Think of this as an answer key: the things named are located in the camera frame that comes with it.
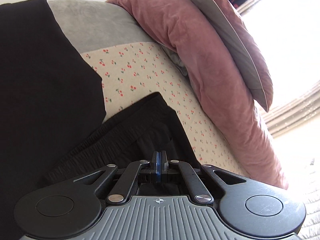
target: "gray pillow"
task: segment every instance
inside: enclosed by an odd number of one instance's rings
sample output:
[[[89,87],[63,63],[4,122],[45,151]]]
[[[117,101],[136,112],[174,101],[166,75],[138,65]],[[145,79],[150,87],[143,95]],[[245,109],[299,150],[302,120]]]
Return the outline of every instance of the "gray pillow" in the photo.
[[[134,42],[154,42],[120,6],[82,0],[52,0],[48,4],[79,53]]]
[[[173,64],[181,71],[182,75],[187,76],[188,70],[184,63],[182,62],[181,58],[179,57],[178,53],[175,53],[173,50],[168,49],[164,45],[161,45],[164,52],[167,54],[168,58],[171,59]]]
[[[229,50],[253,98],[268,112],[273,85],[267,64],[252,36],[228,0],[192,0]]]

